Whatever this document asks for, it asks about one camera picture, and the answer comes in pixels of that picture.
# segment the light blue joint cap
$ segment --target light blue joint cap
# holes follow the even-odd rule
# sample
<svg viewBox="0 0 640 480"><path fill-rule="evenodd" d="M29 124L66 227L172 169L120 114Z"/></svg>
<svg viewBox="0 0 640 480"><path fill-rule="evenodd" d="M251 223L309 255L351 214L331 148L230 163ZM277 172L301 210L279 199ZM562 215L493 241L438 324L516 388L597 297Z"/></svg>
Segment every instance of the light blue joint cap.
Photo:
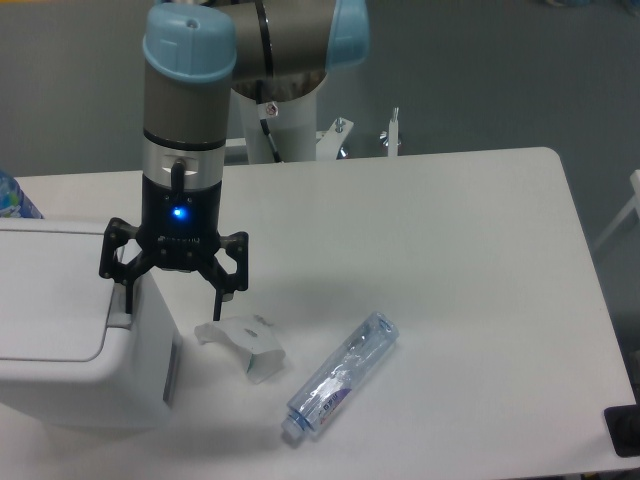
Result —
<svg viewBox="0 0 640 480"><path fill-rule="evenodd" d="M369 54L369 42L365 0L336 0L327 49L327 72L362 63Z"/></svg>
<svg viewBox="0 0 640 480"><path fill-rule="evenodd" d="M236 29L219 10L163 3L149 11L142 49L151 66L169 78L215 82L235 67Z"/></svg>

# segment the gray floor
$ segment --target gray floor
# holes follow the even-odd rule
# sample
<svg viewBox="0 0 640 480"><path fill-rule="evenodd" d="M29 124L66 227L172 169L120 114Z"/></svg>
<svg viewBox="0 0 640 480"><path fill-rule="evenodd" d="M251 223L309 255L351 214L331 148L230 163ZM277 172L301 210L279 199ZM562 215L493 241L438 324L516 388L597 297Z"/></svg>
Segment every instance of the gray floor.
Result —
<svg viewBox="0 0 640 480"><path fill-rule="evenodd" d="M152 2L0 6L0 168L140 168L142 55ZM354 156L401 108L404 153L544 145L561 156L588 240L640 168L640 19L614 0L370 0L372 49L331 76L319 126L356 122ZM240 136L237 112L230 136ZM625 349L640 348L640 234L597 263Z"/></svg>

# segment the bottle label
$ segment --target bottle label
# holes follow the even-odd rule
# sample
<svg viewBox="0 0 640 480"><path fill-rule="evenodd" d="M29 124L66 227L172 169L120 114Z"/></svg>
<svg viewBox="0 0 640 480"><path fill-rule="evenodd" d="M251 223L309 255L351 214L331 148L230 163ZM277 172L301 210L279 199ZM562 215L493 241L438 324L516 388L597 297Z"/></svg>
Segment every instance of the bottle label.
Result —
<svg viewBox="0 0 640 480"><path fill-rule="evenodd" d="M31 203L31 200L18 189L3 199L2 205L0 205L0 217L42 218L42 214Z"/></svg>
<svg viewBox="0 0 640 480"><path fill-rule="evenodd" d="M350 388L343 388L342 390L338 390L333 393L325 402L322 404L322 410L320 410L320 425L324 424L329 417L333 413L333 411L338 408L338 405L342 403L342 400L345 399L349 392Z"/></svg>

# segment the white table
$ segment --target white table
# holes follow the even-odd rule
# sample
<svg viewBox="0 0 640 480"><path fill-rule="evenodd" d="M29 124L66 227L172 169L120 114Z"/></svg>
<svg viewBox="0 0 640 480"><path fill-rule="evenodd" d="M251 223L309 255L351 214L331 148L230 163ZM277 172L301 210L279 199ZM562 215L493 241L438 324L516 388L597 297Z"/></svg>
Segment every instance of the white table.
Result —
<svg viewBox="0 0 640 480"><path fill-rule="evenodd" d="M560 161L547 149L226 168L220 231L250 233L250 288L287 351L252 385L199 346L213 291L154 271L185 337L163 429L42 425L0 406L6 479L488 479L640 466L602 411L633 395ZM50 218L139 222L140 173L20 179ZM96 252L96 274L99 252ZM285 403L372 311L400 329L317 441Z"/></svg>

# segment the plastic water bottle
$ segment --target plastic water bottle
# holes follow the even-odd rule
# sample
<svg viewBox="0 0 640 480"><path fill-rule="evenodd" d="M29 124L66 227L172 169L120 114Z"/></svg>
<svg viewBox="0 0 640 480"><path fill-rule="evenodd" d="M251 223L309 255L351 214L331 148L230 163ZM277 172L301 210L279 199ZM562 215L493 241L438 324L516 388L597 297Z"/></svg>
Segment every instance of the plastic water bottle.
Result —
<svg viewBox="0 0 640 480"><path fill-rule="evenodd" d="M11 175L0 170L0 217L42 218Z"/></svg>
<svg viewBox="0 0 640 480"><path fill-rule="evenodd" d="M319 432L342 401L363 380L398 338L398 329L382 313L369 315L287 403L282 428L293 441Z"/></svg>

